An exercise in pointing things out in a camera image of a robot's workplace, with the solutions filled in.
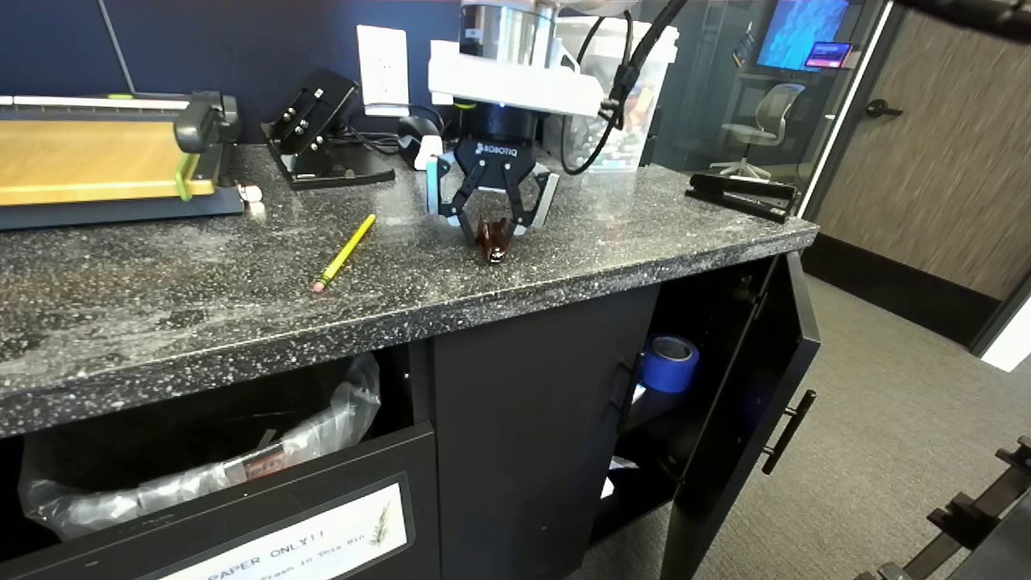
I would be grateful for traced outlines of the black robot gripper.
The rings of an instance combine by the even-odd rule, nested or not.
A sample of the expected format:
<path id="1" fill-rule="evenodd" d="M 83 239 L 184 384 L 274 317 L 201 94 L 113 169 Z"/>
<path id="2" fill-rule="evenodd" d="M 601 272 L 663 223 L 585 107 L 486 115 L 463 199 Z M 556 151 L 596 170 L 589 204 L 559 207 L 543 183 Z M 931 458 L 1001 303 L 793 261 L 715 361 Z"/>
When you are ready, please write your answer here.
<path id="1" fill-rule="evenodd" d="M 511 232 L 525 235 L 542 213 L 549 169 L 532 151 L 539 115 L 503 102 L 461 102 L 458 142 L 438 157 L 438 216 L 469 232 L 468 199 L 475 187 L 498 187 Z"/>

